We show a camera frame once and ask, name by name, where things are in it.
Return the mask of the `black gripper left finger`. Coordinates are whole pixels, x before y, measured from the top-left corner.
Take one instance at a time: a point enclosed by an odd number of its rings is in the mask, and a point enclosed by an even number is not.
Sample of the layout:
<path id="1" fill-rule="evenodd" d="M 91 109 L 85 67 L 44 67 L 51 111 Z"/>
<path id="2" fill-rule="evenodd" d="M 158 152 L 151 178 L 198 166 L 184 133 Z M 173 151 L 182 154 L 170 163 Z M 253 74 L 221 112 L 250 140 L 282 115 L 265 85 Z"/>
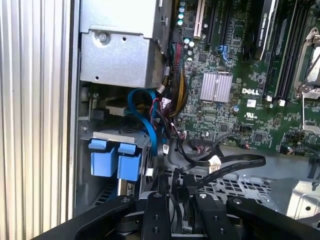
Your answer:
<path id="1" fill-rule="evenodd" d="M 62 223 L 35 240 L 115 240 L 125 217 L 136 217 L 138 202 L 120 195 Z M 169 201 L 165 194 L 152 192 L 146 199 L 142 220 L 138 224 L 141 240 L 169 240 L 171 225 Z"/>

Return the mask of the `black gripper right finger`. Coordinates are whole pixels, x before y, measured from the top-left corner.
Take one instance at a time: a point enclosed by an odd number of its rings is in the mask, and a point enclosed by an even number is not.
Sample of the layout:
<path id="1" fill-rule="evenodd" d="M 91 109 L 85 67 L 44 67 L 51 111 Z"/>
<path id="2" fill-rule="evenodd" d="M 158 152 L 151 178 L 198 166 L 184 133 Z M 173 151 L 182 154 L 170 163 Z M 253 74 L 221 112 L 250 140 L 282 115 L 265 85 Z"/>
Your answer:
<path id="1" fill-rule="evenodd" d="M 252 240 L 318 240 L 320 231 L 244 197 L 230 197 L 226 211 L 218 208 L 212 197 L 194 196 L 205 234 L 210 240 L 238 240 L 239 235 L 228 215 L 241 219 L 251 231 Z"/>

